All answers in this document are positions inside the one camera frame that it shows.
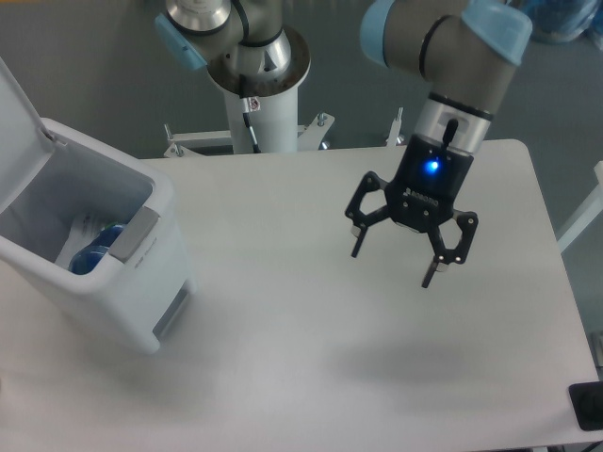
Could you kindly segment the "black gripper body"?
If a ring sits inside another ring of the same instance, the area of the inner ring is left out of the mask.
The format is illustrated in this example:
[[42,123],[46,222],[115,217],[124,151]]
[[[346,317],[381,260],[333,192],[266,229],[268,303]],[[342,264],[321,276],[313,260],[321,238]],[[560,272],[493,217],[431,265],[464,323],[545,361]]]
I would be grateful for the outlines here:
[[384,190],[389,217],[425,234],[453,216],[453,205],[474,157],[413,135]]

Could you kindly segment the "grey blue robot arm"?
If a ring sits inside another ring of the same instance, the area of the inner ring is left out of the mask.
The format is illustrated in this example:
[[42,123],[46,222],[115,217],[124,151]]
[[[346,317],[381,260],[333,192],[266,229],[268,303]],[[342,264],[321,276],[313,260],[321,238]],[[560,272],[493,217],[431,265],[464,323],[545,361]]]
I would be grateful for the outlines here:
[[[391,180],[366,173],[345,214],[358,241],[384,220],[425,234],[432,277],[465,262],[479,220],[454,203],[529,43],[526,14],[502,1],[375,1],[363,53],[431,84]],[[222,90],[236,153],[300,147],[297,89],[310,68],[279,1],[169,1],[155,31],[183,66]]]

